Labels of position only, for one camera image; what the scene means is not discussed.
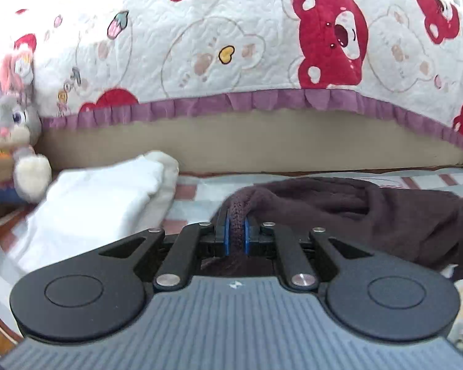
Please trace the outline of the beige bed base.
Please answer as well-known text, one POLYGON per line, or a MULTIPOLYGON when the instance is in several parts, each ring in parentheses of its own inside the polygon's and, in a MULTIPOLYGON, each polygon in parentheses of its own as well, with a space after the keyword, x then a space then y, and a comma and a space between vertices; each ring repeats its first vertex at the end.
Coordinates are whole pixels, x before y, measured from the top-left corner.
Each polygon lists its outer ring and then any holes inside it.
POLYGON ((94 129, 51 129, 37 148, 56 170, 161 150, 187 173, 291 173, 460 165, 463 150, 393 121, 344 111, 254 110, 94 129))

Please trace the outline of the grey bunny plush toy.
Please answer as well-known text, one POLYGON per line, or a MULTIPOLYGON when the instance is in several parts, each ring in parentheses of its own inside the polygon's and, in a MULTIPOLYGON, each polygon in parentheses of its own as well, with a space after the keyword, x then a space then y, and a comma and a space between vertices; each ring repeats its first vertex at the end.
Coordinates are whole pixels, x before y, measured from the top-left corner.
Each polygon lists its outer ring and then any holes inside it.
POLYGON ((0 68, 0 206, 36 204, 52 181, 50 161, 35 152, 41 119, 33 102, 34 53, 7 54, 0 68))

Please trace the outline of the red bear quilted bedspread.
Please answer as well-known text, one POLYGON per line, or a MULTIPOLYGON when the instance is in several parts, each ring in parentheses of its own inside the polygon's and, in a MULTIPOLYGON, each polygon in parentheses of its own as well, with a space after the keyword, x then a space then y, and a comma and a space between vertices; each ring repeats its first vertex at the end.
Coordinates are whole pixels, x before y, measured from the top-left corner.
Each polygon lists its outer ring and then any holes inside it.
POLYGON ((463 148, 463 0, 0 0, 47 128, 344 110, 463 148))

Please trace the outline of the dark brown knit sweater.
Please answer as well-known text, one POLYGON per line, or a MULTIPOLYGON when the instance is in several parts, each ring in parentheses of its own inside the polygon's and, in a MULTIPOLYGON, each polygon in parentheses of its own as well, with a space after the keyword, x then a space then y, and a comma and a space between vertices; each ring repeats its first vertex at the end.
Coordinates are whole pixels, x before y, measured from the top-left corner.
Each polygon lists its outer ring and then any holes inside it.
POLYGON ((231 254, 203 268, 206 275, 268 273, 268 264, 244 255, 244 221, 286 225, 299 234, 323 227, 330 234, 442 271, 454 265, 463 279, 463 198, 445 191, 381 188, 345 178, 303 177, 238 190, 221 206, 230 218, 231 254))

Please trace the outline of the white folded garment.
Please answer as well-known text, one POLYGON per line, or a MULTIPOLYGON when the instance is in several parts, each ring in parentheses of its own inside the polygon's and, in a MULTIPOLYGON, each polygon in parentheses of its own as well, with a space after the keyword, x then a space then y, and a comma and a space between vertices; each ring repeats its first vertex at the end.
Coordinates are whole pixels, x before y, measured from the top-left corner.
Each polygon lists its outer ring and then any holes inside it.
POLYGON ((161 227, 178 176, 178 161, 161 151, 116 165, 61 172, 41 205, 15 228, 9 263, 23 276, 161 227))

